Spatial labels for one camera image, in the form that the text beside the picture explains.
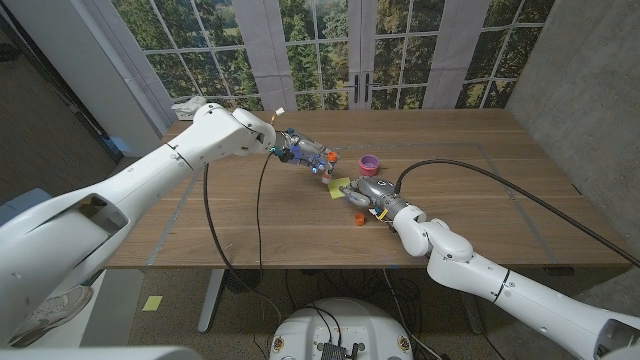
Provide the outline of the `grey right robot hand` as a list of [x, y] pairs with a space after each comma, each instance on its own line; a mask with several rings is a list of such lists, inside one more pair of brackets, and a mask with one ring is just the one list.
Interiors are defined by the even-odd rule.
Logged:
[[395, 185], [377, 176], [361, 176], [340, 192], [353, 204], [367, 208], [380, 221], [392, 221], [409, 203], [395, 192]]

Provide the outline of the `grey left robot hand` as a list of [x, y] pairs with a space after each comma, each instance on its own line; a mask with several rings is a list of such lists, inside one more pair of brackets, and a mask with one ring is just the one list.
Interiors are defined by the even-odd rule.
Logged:
[[321, 180], [325, 184], [328, 184], [332, 179], [335, 165], [339, 159], [337, 152], [293, 128], [276, 132], [273, 153], [283, 163], [299, 164], [308, 167], [313, 174], [320, 174]]

